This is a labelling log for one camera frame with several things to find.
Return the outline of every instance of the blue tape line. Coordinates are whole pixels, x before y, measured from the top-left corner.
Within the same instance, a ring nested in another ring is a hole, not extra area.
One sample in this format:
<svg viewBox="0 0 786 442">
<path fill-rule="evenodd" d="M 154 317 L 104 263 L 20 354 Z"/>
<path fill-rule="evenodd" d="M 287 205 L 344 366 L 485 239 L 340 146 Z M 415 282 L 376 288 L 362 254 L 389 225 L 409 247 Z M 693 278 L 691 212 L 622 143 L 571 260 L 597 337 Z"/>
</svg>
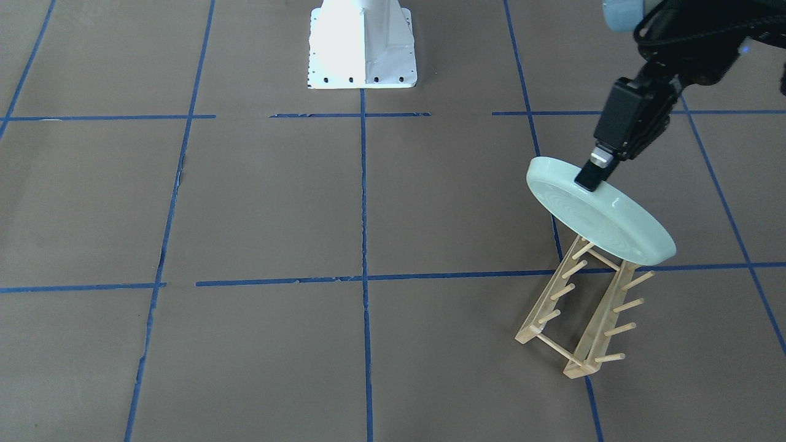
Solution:
<svg viewBox="0 0 786 442">
<path fill-rule="evenodd" d="M 767 318 L 769 318 L 769 323 L 772 324 L 773 330 L 775 331 L 775 336 L 778 338 L 778 344 L 780 344 L 780 349 L 784 353 L 784 355 L 786 355 L 786 341 L 784 341 L 784 335 L 780 332 L 780 327 L 778 326 L 778 321 L 775 319 L 775 314 L 773 313 L 773 309 L 769 306 L 767 295 L 764 294 L 762 283 L 758 280 L 758 275 L 756 274 L 756 270 L 754 270 L 753 266 L 750 266 L 748 268 L 748 271 L 751 272 L 751 278 L 753 278 L 753 284 L 756 286 L 758 297 L 759 299 L 762 300 L 762 304 L 764 305 L 764 310 L 767 312 Z"/>
<path fill-rule="evenodd" d="M 145 331 L 145 350 L 142 357 L 139 359 L 139 366 L 137 368 L 136 382 L 134 383 L 134 395 L 131 398 L 131 406 L 128 412 L 128 423 L 126 424 L 126 433 L 123 438 L 124 442 L 130 442 L 131 434 L 134 431 L 134 420 L 137 413 L 137 405 L 139 403 L 139 391 L 141 389 L 142 378 L 145 374 L 145 362 L 147 361 L 148 350 L 150 347 L 150 338 L 152 334 L 153 312 L 156 310 L 158 303 L 158 294 L 161 287 L 161 278 L 163 277 L 163 266 L 167 259 L 167 246 L 169 245 L 169 236 L 172 231 L 172 219 L 174 218 L 174 208 L 178 201 L 178 190 L 180 188 L 180 177 L 183 172 L 183 160 L 185 158 L 185 151 L 189 144 L 189 134 L 191 131 L 191 122 L 193 121 L 194 108 L 197 105 L 197 93 L 199 91 L 200 78 L 202 76 L 202 66 L 204 65 L 204 56 L 208 50 L 208 39 L 210 37 L 210 27 L 213 21 L 213 11 L 215 10 L 215 0 L 210 1 L 210 11 L 208 12 L 208 23 L 204 29 L 204 38 L 202 40 L 202 50 L 200 52 L 199 64 L 196 67 L 196 76 L 194 78 L 194 87 L 191 92 L 191 106 L 189 107 L 189 118 L 185 121 L 185 130 L 183 132 L 183 143 L 180 147 L 180 157 L 178 158 L 178 169 L 174 174 L 174 185 L 172 187 L 172 197 L 169 203 L 169 213 L 167 214 L 167 226 L 164 228 L 163 240 L 161 241 L 161 257 L 158 263 L 158 270 L 156 271 L 156 284 L 152 289 L 150 297 L 150 309 L 148 310 L 147 327 Z"/>
<path fill-rule="evenodd" d="M 535 131 L 535 121 L 532 118 L 532 107 L 530 106 L 530 95 L 527 92 L 527 82 L 524 80 L 524 70 L 521 67 L 521 57 L 519 55 L 519 45 L 516 42 L 516 33 L 513 30 L 513 20 L 510 17 L 510 7 L 508 0 L 502 1 L 505 5 L 505 18 L 508 20 L 508 32 L 510 33 L 510 42 L 513 46 L 513 55 L 516 57 L 516 68 L 519 71 L 519 81 L 521 82 L 521 94 L 524 97 L 524 107 L 527 109 L 527 120 L 530 123 L 530 133 L 532 134 L 532 145 L 535 147 L 535 156 L 541 156 L 540 145 L 538 144 L 538 133 Z M 554 241 L 556 246 L 556 254 L 562 260 L 562 245 L 560 244 L 560 234 L 556 230 L 556 220 L 551 216 L 551 224 L 554 229 Z"/>
<path fill-rule="evenodd" d="M 0 293 L 88 292 L 91 290 L 152 289 L 155 283 L 93 284 L 93 285 L 41 285 L 32 287 L 0 287 Z"/>
<path fill-rule="evenodd" d="M 780 344 L 780 349 L 786 355 L 786 341 L 784 340 L 783 334 L 780 332 L 780 327 L 778 326 L 778 322 L 775 319 L 775 315 L 773 314 L 772 308 L 769 306 L 769 301 L 767 300 L 767 296 L 762 289 L 761 284 L 758 281 L 758 275 L 756 274 L 755 267 L 751 262 L 751 257 L 747 253 L 747 249 L 745 248 L 745 244 L 742 241 L 742 235 L 740 235 L 740 230 L 737 228 L 737 224 L 734 221 L 734 217 L 732 216 L 731 208 L 729 207 L 729 203 L 726 201 L 726 197 L 723 194 L 723 190 L 721 189 L 721 183 L 718 181 L 718 176 L 715 174 L 715 169 L 712 167 L 712 163 L 710 162 L 710 157 L 707 155 L 707 150 L 704 148 L 704 143 L 701 140 L 701 135 L 699 134 L 699 129 L 696 127 L 696 123 L 693 121 L 693 116 L 691 115 L 692 111 L 688 107 L 688 102 L 685 101 L 685 97 L 680 96 L 682 100 L 682 107 L 685 108 L 685 113 L 688 116 L 688 121 L 690 122 L 690 126 L 693 129 L 693 135 L 696 137 L 696 142 L 699 144 L 699 149 L 701 150 L 701 155 L 704 158 L 704 163 L 707 165 L 707 170 L 710 172 L 710 177 L 712 177 L 712 182 L 715 185 L 715 189 L 718 191 L 718 196 L 721 198 L 721 203 L 723 204 L 723 210 L 726 212 L 726 216 L 729 218 L 729 222 L 732 225 L 732 230 L 734 231 L 734 237 L 737 239 L 737 243 L 740 245 L 740 250 L 742 251 L 743 258 L 745 258 L 745 263 L 747 264 L 748 270 L 751 272 L 751 278 L 753 278 L 754 285 L 756 286 L 756 290 L 758 291 L 758 296 L 762 300 L 762 304 L 764 304 L 764 310 L 767 313 L 767 317 L 769 318 L 770 324 L 772 324 L 773 331 L 775 332 L 775 336 L 778 339 L 778 343 Z"/>
<path fill-rule="evenodd" d="M 527 119 L 530 122 L 530 132 L 532 133 L 532 143 L 535 147 L 535 155 L 541 156 L 540 146 L 538 145 L 538 135 L 535 133 L 535 122 L 532 119 L 532 107 L 530 107 L 530 95 L 527 92 L 527 82 L 524 81 L 524 70 L 521 68 L 521 58 L 519 57 L 519 45 L 516 43 L 516 33 L 513 31 L 513 20 L 510 17 L 510 8 L 508 7 L 508 0 L 502 0 L 505 4 L 505 16 L 508 19 L 508 32 L 510 33 L 510 42 L 513 44 L 513 55 L 516 57 L 516 68 L 519 70 L 519 81 L 521 82 L 521 94 L 524 97 L 524 107 L 527 108 Z"/>
<path fill-rule="evenodd" d="M 313 284 L 316 282 L 361 281 L 362 276 L 326 276 L 317 278 L 234 279 L 229 281 L 199 281 L 196 287 L 227 287 L 234 285 Z"/>
<path fill-rule="evenodd" d="M 554 232 L 554 245 L 556 246 L 556 255 L 560 258 L 560 262 L 564 258 L 562 254 L 562 242 L 560 241 L 560 231 L 556 228 L 556 218 L 551 215 L 551 228 Z"/>
<path fill-rule="evenodd" d="M 751 109 L 751 110 L 693 110 L 685 113 L 694 115 L 762 115 L 762 114 L 784 114 L 786 109 Z"/>
<path fill-rule="evenodd" d="M 747 268 L 745 263 L 726 263 L 726 264 L 688 264 L 681 266 L 642 266 L 636 271 L 694 271 L 694 270 L 727 270 Z"/>
<path fill-rule="evenodd" d="M 589 376 L 584 377 L 584 385 L 587 387 L 587 396 L 589 397 L 589 407 L 592 409 L 592 420 L 595 422 L 595 433 L 597 434 L 597 442 L 603 442 L 603 429 L 601 428 L 601 417 L 597 413 L 597 402 L 595 402 L 595 392 L 592 388 L 592 380 Z"/>
<path fill-rule="evenodd" d="M 772 263 L 753 263 L 753 267 L 786 267 L 786 262 Z M 729 270 L 748 268 L 745 263 L 721 263 L 721 264 L 687 264 L 677 266 L 642 266 L 636 272 L 642 271 L 706 271 L 706 270 Z M 523 271 L 467 271 L 453 273 L 409 273 L 409 274 L 370 274 L 369 281 L 398 281 L 406 279 L 454 279 L 454 278 L 504 278 L 509 276 L 541 276 L 554 273 L 554 269 L 543 270 L 523 270 Z M 577 273 L 599 274 L 614 273 L 614 270 L 606 267 L 584 268 Z M 234 285 L 277 285 L 277 284 L 309 284 L 320 282 L 356 282 L 362 281 L 362 275 L 355 276 L 321 276 L 309 278 L 268 278 L 268 279 L 231 279 L 217 281 L 199 281 L 196 287 L 223 287 Z"/>
<path fill-rule="evenodd" d="M 17 89 L 13 93 L 13 98 L 11 98 L 11 104 L 8 106 L 8 110 L 6 111 L 6 118 L 3 120 L 2 125 L 0 126 L 0 139 L 6 132 L 6 127 L 8 127 L 8 119 L 11 118 L 11 114 L 13 114 L 13 108 L 17 106 L 17 101 L 19 101 L 19 95 L 22 93 L 22 86 L 24 86 L 24 81 L 28 79 L 28 73 L 30 73 L 30 67 L 33 65 L 33 60 L 35 59 L 35 55 L 39 51 L 39 47 L 41 47 L 41 40 L 44 38 L 44 33 L 46 32 L 46 28 L 49 26 L 49 20 L 52 17 L 52 10 L 54 9 L 55 0 L 50 2 L 50 7 L 46 11 L 46 17 L 44 17 L 44 22 L 41 25 L 41 31 L 39 32 L 39 37 L 35 40 L 35 45 L 33 45 L 33 50 L 30 52 L 30 57 L 28 58 L 28 63 L 24 66 L 24 70 L 22 71 L 22 77 L 19 78 L 19 83 L 17 84 Z"/>
<path fill-rule="evenodd" d="M 277 113 L 268 118 L 360 118 L 359 113 Z"/>
<path fill-rule="evenodd" d="M 527 111 L 497 111 L 492 112 L 492 116 L 525 116 L 527 115 Z"/>
<path fill-rule="evenodd" d="M 532 115 L 600 115 L 601 111 L 533 111 Z"/>
<path fill-rule="evenodd" d="M 403 279 L 453 279 L 453 278 L 500 278 L 505 276 L 536 276 L 553 274 L 554 270 L 525 271 L 467 271 L 457 273 L 412 273 L 412 274 L 375 274 L 370 281 L 396 281 Z"/>
<path fill-rule="evenodd" d="M 363 339 L 365 342 L 365 431 L 368 442 L 374 440 L 374 410 L 371 389 L 371 326 L 369 323 L 369 257 L 368 257 L 368 188 L 366 186 L 365 162 L 365 89 L 360 90 L 360 165 L 361 178 L 361 228 L 363 258 Z"/>
<path fill-rule="evenodd" d="M 8 121 L 114 121 L 114 120 L 186 120 L 188 115 L 85 115 L 85 116 L 12 116 Z M 215 114 L 191 116 L 195 120 L 211 120 Z"/>
<path fill-rule="evenodd" d="M 755 268 L 786 267 L 786 263 L 751 263 Z"/>
<path fill-rule="evenodd" d="M 367 113 L 366 118 L 380 118 L 380 117 L 408 117 L 408 116 L 431 116 L 430 112 L 389 112 L 389 113 Z"/>
<path fill-rule="evenodd" d="M 431 116 L 430 112 L 366 113 L 365 118 Z M 277 113 L 268 118 L 361 118 L 359 113 Z"/>
</svg>

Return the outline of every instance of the wooden dowel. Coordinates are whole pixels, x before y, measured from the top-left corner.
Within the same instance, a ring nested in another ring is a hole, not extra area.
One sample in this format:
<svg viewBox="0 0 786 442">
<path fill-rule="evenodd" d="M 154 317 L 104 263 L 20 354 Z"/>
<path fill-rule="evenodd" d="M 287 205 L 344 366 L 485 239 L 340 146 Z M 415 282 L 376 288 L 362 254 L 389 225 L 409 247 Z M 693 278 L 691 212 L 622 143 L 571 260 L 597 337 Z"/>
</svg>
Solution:
<svg viewBox="0 0 786 442">
<path fill-rule="evenodd" d="M 582 262 L 576 264 L 575 266 L 573 266 L 572 269 L 570 269 L 569 271 L 566 271 L 565 274 L 562 275 L 562 279 L 570 278 L 571 275 L 573 275 L 577 271 L 580 271 L 581 269 L 583 269 L 585 265 L 587 265 L 587 260 L 583 260 Z"/>
<path fill-rule="evenodd" d="M 562 290 L 560 290 L 559 292 L 557 292 L 557 293 L 554 293 L 554 294 L 551 296 L 551 300 L 558 300 L 558 299 L 560 299 L 560 298 L 561 298 L 561 297 L 562 297 L 562 296 L 563 296 L 565 293 L 567 293 L 567 292 L 570 292 L 571 290 L 573 290 L 573 289 L 575 289 L 575 288 L 576 288 L 576 284 L 574 284 L 574 283 L 570 283 L 570 284 L 566 285 L 564 288 L 562 288 Z"/>
<path fill-rule="evenodd" d="M 614 336 L 616 334 L 622 333 L 623 331 L 633 330 L 635 328 L 636 328 L 636 323 L 635 322 L 628 322 L 624 326 L 619 326 L 619 327 L 617 327 L 615 329 L 611 329 L 608 332 L 603 333 L 603 335 L 605 335 L 606 337 L 611 337 L 611 336 Z"/>
<path fill-rule="evenodd" d="M 654 274 L 654 273 L 652 273 L 651 271 L 648 271 L 647 273 L 643 274 L 642 276 L 640 276 L 640 277 L 638 277 L 638 278 L 634 279 L 633 281 L 631 281 L 631 282 L 628 282 L 627 284 L 625 284 L 625 285 L 624 285 L 624 286 L 621 288 L 621 290 L 622 290 L 623 292 L 625 292 L 625 291 L 627 291 L 628 289 L 630 289 L 631 287 L 634 287 L 634 286 L 636 286 L 636 285 L 639 285 L 639 284 L 641 284 L 642 282 L 644 282 L 644 281 L 647 281 L 648 279 L 652 278 L 653 276 L 655 276 L 655 274 Z"/>
<path fill-rule="evenodd" d="M 606 259 L 605 256 L 603 256 L 600 253 L 598 253 L 595 249 L 589 250 L 589 254 L 592 255 L 592 256 L 595 256 L 597 258 L 597 260 L 599 260 L 600 262 L 602 262 L 602 263 L 606 264 L 607 266 L 611 267 L 615 271 L 619 271 L 619 266 L 617 264 L 615 264 L 612 261 L 609 261 L 608 259 Z"/>
<path fill-rule="evenodd" d="M 574 253 L 573 256 L 571 256 L 571 259 L 577 260 L 579 256 L 585 254 L 587 250 L 590 250 L 594 245 L 595 244 L 593 244 L 592 242 L 586 243 L 584 247 L 581 247 L 581 249 L 578 252 Z"/>
<path fill-rule="evenodd" d="M 614 355 L 601 356 L 600 358 L 595 358 L 595 362 L 607 363 L 609 361 L 619 361 L 621 359 L 625 359 L 625 353 L 616 353 Z"/>
<path fill-rule="evenodd" d="M 559 345 L 559 344 L 557 344 L 556 342 L 554 342 L 554 341 L 550 340 L 548 337 L 545 337 L 545 336 L 543 336 L 543 333 L 539 333 L 539 334 L 537 334 L 536 336 L 537 336 L 537 337 L 539 337 L 541 341 L 543 341 L 543 342 L 545 342 L 546 344 L 548 344 L 548 345 L 549 345 L 549 347 L 551 347 L 551 348 L 555 349 L 555 350 L 556 350 L 556 352 L 558 352 L 558 353 L 560 353 L 562 356 L 566 357 L 566 358 L 567 358 L 567 360 L 571 361 L 572 363 L 574 363 L 574 364 L 576 364 L 576 365 L 578 365 L 578 366 L 584 366 L 584 363 L 582 363 L 581 361 L 579 361 L 578 359 L 576 359 L 576 358 L 575 358 L 575 357 L 574 357 L 572 354 L 570 354 L 569 352 L 567 352 L 567 350 L 565 350 L 564 348 L 562 348 L 562 346 L 560 346 L 560 345 Z"/>
<path fill-rule="evenodd" d="M 632 300 L 627 304 L 620 305 L 619 307 L 614 308 L 612 311 L 615 313 L 620 313 L 621 311 L 636 307 L 637 305 L 642 305 L 643 303 L 644 303 L 644 298 L 639 298 L 637 300 Z"/>
<path fill-rule="evenodd" d="M 556 318 L 557 316 L 559 316 L 560 313 L 562 313 L 562 312 L 559 311 L 559 310 L 552 311 L 551 313 L 547 314 L 546 316 L 538 319 L 538 324 L 545 324 L 548 321 L 550 321 L 550 320 Z"/>
</svg>

